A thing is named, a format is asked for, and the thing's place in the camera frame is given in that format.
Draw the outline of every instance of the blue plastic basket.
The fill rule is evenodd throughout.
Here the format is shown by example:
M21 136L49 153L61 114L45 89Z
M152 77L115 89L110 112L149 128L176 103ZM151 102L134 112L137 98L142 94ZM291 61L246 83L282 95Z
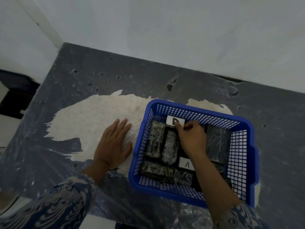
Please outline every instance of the blue plastic basket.
M151 120L166 122L167 115L184 118L186 122L197 120L202 125L209 123L232 130L227 176L231 179L233 190L237 196L254 207L254 187L258 183L259 177L258 151L254 147L254 128L252 124L242 117L165 100L152 100L146 107L128 174L131 185L141 192L207 208L201 192L197 192L191 187L160 184L152 179L140 176L138 173L149 136Z

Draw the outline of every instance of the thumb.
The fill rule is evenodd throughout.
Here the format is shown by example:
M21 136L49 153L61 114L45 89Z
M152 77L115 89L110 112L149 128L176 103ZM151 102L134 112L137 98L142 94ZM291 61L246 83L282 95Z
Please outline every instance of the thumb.
M126 148L125 148L124 151L123 151L124 157L127 158L127 156L130 154L131 151L132 151L132 142L129 142L129 143L126 145Z
M175 123L175 127L178 131L179 136L182 136L182 134L184 133L183 127L180 123L176 122Z

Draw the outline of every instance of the gray table surface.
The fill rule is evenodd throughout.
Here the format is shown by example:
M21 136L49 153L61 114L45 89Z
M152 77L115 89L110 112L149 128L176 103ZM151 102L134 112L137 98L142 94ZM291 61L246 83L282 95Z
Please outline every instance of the gray table surface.
M173 78L177 81L168 91L166 86ZM249 82L233 84L204 72L68 43L60 50L1 160L2 190L36 198L89 163L72 162L61 154L79 151L79 138L53 141L44 136L46 123L57 111L97 94L96 88L99 95L123 89L122 95L182 104L190 98L206 99L225 104L234 115L247 118L255 128L260 155L257 212L274 228L305 225L305 94ZM96 202L91 213L138 227L210 225L205 209L137 193L116 171L102 183Z

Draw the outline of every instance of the sleeve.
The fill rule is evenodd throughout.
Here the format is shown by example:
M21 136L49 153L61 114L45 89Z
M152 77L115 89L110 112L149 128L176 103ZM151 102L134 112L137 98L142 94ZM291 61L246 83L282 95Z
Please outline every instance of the sleeve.
M96 190L87 175L71 177L2 220L0 228L78 228Z
M227 210L214 225L214 228L270 228L255 212L245 203L238 204Z

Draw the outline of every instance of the white card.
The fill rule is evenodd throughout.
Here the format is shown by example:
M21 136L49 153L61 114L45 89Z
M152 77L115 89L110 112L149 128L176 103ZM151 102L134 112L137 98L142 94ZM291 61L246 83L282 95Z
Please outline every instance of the white card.
M180 157L179 167L184 169L195 170L190 159Z
M170 115L167 116L166 124L168 126L175 126L176 122L180 123L182 125L182 127L184 127L185 119L181 119L181 118L170 116Z

